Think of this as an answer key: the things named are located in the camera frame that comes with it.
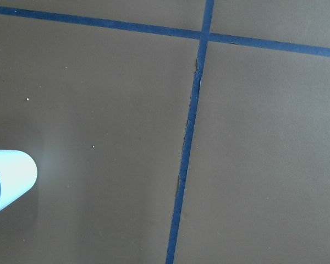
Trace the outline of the blue cup near toaster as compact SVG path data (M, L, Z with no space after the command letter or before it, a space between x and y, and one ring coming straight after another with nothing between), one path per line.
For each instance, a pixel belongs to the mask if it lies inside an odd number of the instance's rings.
M36 179L36 163L27 153L0 150L0 211L29 191Z

